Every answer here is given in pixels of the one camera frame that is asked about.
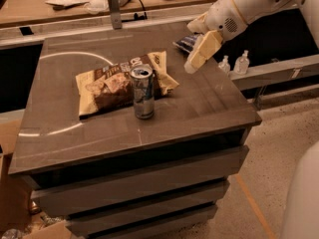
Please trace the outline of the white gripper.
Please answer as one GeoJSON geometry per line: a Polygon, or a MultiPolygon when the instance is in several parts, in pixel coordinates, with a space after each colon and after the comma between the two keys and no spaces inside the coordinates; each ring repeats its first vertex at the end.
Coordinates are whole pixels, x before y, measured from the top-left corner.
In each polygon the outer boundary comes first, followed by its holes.
{"type": "Polygon", "coordinates": [[[204,35],[199,35],[195,41],[184,64],[185,71],[189,74],[195,73],[221,48],[223,40],[232,40],[247,27],[248,24],[233,0],[217,0],[207,13],[187,24],[188,30],[192,33],[204,35]]]}

